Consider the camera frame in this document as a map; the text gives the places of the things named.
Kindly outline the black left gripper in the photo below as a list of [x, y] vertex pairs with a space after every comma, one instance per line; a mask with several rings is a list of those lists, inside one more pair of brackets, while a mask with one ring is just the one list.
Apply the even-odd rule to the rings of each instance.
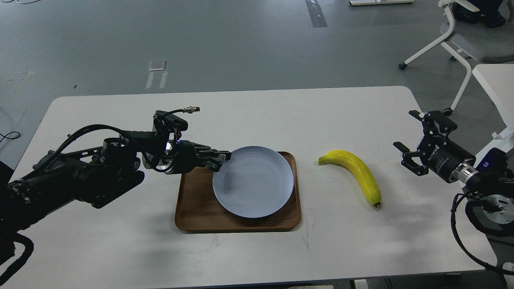
[[230, 151], [219, 151], [209, 146], [195, 146], [193, 142], [181, 141], [178, 152], [172, 158], [165, 174], [189, 173], [196, 167], [206, 167], [213, 172], [219, 172], [226, 159], [231, 158]]

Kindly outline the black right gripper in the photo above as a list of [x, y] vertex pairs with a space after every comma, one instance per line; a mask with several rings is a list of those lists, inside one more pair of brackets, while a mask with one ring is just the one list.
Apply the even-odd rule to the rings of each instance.
[[[458, 181], [458, 167], [462, 163], [474, 165], [476, 157], [449, 139], [457, 124], [439, 110], [410, 110], [409, 115], [422, 123], [423, 137], [417, 151], [410, 151], [399, 141], [393, 143], [402, 153], [401, 165], [417, 176], [427, 175], [430, 169], [446, 183]], [[419, 158], [422, 164], [413, 158]]]

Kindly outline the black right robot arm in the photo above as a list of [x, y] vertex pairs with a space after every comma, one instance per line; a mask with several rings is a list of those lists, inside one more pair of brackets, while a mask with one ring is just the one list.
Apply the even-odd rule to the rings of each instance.
[[461, 182], [464, 193], [455, 195], [451, 205], [450, 224], [455, 241], [469, 258], [484, 269], [512, 276], [513, 269], [496, 267], [470, 253], [457, 231], [457, 209], [466, 200], [465, 214], [483, 234], [513, 236], [513, 172], [508, 169], [506, 153], [492, 148], [476, 165], [476, 157], [450, 140], [457, 124], [439, 110], [409, 114], [422, 123], [423, 137], [411, 151], [397, 141], [393, 145], [402, 153], [401, 165], [417, 176], [432, 171], [446, 183]]

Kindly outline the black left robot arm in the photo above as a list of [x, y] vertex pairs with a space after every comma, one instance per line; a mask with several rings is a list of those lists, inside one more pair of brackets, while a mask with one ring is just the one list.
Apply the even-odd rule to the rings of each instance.
[[1, 263], [15, 256], [15, 243], [22, 244], [24, 251], [1, 274], [1, 284], [34, 251], [33, 241], [21, 230], [75, 200], [103, 208], [143, 182], [141, 165], [167, 175], [189, 173], [196, 167], [218, 172], [231, 152], [181, 139], [188, 122], [177, 114], [198, 111], [195, 106], [157, 110], [151, 131], [85, 126], [68, 135], [57, 150], [50, 150], [29, 174], [2, 184]]

